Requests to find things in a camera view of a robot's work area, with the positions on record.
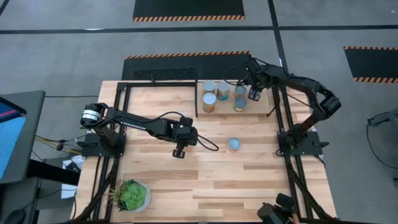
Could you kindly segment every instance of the food can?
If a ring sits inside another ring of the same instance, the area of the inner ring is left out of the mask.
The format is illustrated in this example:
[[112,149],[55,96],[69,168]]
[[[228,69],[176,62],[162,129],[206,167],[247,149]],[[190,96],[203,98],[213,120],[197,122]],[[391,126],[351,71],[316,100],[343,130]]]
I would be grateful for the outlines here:
[[236,110],[236,112],[242,112],[243,109],[246,107],[247,105],[247,101],[244,97],[238,97],[235,99],[235,103],[233,105],[234,110]]
[[226,100],[229,96],[229,84],[221,81],[217,85],[217,98],[219,100]]
[[203,110],[204,112],[213,112],[216,108],[216,95],[213,93],[205,93],[203,95]]
[[231,138],[228,140],[228,149],[231,151],[236,151],[241,146],[241,141],[238,138]]
[[216,90],[216,84],[212,80],[206,80],[203,83],[203,94],[212,93],[214,94]]
[[238,97],[245,96],[247,91],[248,90],[244,86],[235,87],[234,98],[236,99]]

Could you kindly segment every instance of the wooden table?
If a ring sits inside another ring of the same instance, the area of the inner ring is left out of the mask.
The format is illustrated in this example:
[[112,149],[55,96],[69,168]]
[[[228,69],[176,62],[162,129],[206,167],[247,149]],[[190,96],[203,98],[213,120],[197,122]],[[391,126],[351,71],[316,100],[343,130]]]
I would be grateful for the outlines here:
[[[113,106],[117,83],[104,81],[98,102]],[[307,100],[303,93],[293,90],[288,93]],[[264,91],[263,95],[266,94],[273,107],[271,91]],[[268,118],[264,114],[195,118],[193,95],[193,87],[132,88],[128,112],[146,117],[167,111],[181,112],[193,118],[198,132],[219,145],[220,150],[211,152],[201,145],[190,146],[185,149],[185,159],[176,159],[172,157],[175,144],[157,140],[143,131],[127,129],[117,185],[123,180],[139,179],[150,187],[152,201],[141,213],[119,212],[113,207],[111,222],[260,222],[256,212],[262,202],[275,204],[278,193],[290,195],[284,159],[275,154],[279,148],[275,113]],[[302,122],[309,116],[308,107],[294,99],[289,102],[294,122]],[[168,118],[179,119],[172,114]],[[226,143],[231,137],[241,140],[239,151],[227,150]],[[76,193],[77,214],[90,201],[97,159],[89,157],[83,164]],[[302,156],[302,160],[309,191],[326,212],[335,216],[323,164],[313,156]],[[301,194],[299,198],[305,216]],[[104,217],[105,206],[106,197],[99,217]]]

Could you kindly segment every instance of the hazard tape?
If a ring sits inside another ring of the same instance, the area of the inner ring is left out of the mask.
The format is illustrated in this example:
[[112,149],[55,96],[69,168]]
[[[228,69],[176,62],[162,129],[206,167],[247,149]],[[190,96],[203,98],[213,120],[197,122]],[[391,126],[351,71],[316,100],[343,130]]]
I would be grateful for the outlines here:
[[344,46],[344,50],[398,50],[398,47],[358,47],[358,46]]
[[155,17],[135,17],[133,22],[170,22],[170,21],[229,21],[244,20],[244,16],[155,16]]
[[154,58],[154,57],[184,57],[202,55],[231,55],[231,54],[251,54],[249,51],[230,51],[230,52],[202,52],[202,53],[179,53],[179,54],[157,54],[157,55],[129,55],[124,59],[132,58]]
[[369,82],[369,83],[398,83],[398,78],[357,77],[357,78],[354,78],[354,81]]

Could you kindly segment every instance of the floor mat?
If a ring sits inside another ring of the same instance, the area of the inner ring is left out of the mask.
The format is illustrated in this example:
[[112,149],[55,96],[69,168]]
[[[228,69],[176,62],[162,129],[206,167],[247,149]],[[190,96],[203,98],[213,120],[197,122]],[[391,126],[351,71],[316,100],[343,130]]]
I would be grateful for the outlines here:
[[356,82],[398,83],[398,47],[344,47]]
[[[223,71],[251,58],[248,51],[185,54],[131,55],[124,60],[122,80],[222,79]],[[225,79],[240,79],[245,65],[225,73]]]
[[136,0],[133,22],[242,20],[242,0]]

